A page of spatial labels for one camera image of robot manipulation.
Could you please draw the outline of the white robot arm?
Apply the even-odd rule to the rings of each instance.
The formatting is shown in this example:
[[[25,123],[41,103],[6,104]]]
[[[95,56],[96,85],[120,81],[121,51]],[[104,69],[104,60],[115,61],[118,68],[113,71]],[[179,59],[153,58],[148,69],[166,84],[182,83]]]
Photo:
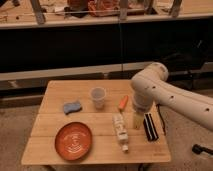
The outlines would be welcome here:
[[[153,62],[132,77],[134,110],[145,114],[158,102],[213,131],[213,98],[167,83],[168,75],[164,64]]]

